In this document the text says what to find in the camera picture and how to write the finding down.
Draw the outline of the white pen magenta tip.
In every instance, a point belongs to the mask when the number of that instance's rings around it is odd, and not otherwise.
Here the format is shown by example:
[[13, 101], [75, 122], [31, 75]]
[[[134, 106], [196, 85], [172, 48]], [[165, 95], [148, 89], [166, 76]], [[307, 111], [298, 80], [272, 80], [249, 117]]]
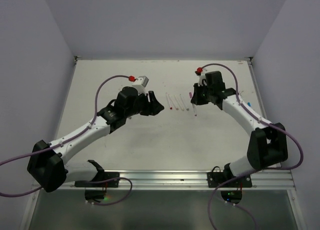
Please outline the white pen magenta tip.
[[198, 116], [197, 111], [196, 111], [197, 109], [194, 104], [192, 104], [192, 108], [193, 108], [194, 116]]

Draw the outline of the white pen grey tip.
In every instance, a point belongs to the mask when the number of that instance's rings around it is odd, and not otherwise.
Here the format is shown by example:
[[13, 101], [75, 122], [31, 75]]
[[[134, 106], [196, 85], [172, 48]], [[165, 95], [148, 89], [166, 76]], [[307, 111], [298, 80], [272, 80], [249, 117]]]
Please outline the white pen grey tip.
[[185, 98], [184, 98], [181, 94], [180, 94], [179, 96], [180, 96], [180, 99], [181, 99], [181, 102], [182, 102], [182, 105], [183, 105], [184, 109], [185, 109], [186, 111], [189, 111], [190, 109], [189, 109], [189, 107], [187, 106], [187, 102], [185, 101]]

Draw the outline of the white pen red tip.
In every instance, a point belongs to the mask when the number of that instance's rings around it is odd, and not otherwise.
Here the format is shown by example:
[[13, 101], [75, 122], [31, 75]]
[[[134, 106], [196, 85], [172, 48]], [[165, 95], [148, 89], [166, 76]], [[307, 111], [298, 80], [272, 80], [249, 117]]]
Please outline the white pen red tip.
[[166, 100], [167, 100], [167, 104], [168, 104], [169, 110], [172, 110], [173, 107], [172, 107], [170, 98], [169, 98], [169, 96], [168, 96], [168, 93], [165, 93], [165, 96], [166, 96]]

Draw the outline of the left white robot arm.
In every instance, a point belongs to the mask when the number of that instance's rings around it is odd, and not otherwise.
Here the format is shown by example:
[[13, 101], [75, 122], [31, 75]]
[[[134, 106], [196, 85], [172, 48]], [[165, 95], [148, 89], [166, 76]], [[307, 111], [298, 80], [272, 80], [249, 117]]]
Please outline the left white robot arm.
[[37, 142], [27, 171], [48, 193], [67, 182], [75, 182], [78, 187], [103, 186], [108, 177], [96, 161], [87, 160], [79, 166], [68, 165], [68, 161], [91, 143], [122, 127], [129, 117], [155, 116], [163, 110], [153, 91], [144, 94], [134, 87], [124, 87], [87, 124], [50, 144]]

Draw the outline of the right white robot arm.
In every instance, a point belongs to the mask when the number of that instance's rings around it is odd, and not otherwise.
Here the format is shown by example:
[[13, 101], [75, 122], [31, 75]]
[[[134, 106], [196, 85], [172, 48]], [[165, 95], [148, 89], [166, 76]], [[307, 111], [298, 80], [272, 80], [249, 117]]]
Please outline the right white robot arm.
[[193, 85], [191, 103], [197, 106], [212, 103], [233, 117], [249, 135], [245, 156], [224, 166], [222, 179], [227, 186], [235, 186], [244, 173], [260, 171], [288, 159], [286, 135], [269, 127], [271, 122], [250, 107], [244, 109], [243, 100], [235, 89], [226, 88], [219, 71], [198, 68], [195, 74], [199, 81]]

